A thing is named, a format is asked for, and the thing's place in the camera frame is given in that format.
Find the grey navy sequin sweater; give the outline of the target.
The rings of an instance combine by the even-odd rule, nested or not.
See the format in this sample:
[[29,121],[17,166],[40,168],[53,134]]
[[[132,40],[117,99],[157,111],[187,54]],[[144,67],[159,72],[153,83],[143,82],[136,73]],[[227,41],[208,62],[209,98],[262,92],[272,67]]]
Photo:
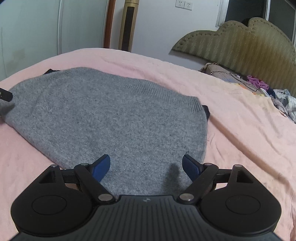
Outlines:
[[38,76],[11,92],[4,121],[65,169],[109,155],[101,183],[113,195],[178,195],[191,183],[183,156],[204,161],[208,122],[196,97],[91,68]]

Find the grey white crumpled clothes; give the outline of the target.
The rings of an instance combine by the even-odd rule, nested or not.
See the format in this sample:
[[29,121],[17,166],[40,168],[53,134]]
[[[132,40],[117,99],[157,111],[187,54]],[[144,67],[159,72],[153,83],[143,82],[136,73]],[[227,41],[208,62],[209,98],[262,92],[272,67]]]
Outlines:
[[287,89],[271,89],[264,90],[260,88],[261,93],[270,97],[273,105],[283,113],[284,116],[289,118],[295,123],[295,97],[290,95],[290,92]]

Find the frosted glass wardrobe door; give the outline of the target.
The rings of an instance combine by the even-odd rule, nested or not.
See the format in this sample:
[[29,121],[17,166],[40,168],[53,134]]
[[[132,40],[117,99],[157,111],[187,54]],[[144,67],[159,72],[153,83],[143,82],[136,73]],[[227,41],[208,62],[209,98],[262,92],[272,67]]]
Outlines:
[[108,1],[1,1],[1,80],[40,61],[101,48]]

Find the purple garment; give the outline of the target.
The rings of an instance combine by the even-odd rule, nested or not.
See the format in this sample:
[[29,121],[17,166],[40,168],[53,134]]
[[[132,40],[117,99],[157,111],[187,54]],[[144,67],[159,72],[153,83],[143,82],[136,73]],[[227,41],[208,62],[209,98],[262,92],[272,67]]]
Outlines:
[[254,76],[251,76],[251,75],[247,75],[247,80],[252,84],[254,85],[255,87],[257,88],[262,88],[264,89],[265,91],[267,91],[269,89],[269,85],[266,84],[263,80],[261,79],[258,79]]

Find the olive padded headboard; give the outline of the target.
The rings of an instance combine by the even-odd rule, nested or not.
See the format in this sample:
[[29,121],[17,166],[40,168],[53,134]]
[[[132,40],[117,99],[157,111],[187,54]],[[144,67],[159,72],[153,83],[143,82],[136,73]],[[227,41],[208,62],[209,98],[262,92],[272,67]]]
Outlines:
[[227,21],[216,31],[190,32],[172,49],[295,95],[295,47],[283,31],[262,18],[251,18],[247,25]]

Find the gold tower fan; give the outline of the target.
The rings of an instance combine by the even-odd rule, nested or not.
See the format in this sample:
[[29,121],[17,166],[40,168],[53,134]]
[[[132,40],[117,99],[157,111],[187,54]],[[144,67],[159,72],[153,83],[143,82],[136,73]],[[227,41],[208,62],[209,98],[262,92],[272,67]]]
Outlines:
[[119,35],[119,50],[131,52],[139,0],[125,1]]

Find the brown wooden door frame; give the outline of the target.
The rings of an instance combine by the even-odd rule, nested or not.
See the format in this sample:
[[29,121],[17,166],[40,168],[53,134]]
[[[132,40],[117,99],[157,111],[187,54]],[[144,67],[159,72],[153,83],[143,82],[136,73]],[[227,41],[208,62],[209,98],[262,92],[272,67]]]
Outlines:
[[108,6],[107,6],[105,33],[104,33],[104,41],[103,41],[103,47],[107,49],[110,48],[111,30],[112,30],[115,3],[116,3],[116,0],[109,0]]

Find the white wall socket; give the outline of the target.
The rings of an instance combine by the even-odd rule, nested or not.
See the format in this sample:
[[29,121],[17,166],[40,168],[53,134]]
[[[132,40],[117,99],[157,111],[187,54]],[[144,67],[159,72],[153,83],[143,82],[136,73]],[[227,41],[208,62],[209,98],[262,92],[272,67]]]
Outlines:
[[184,0],[176,0],[175,7],[191,11],[193,9],[193,3]]

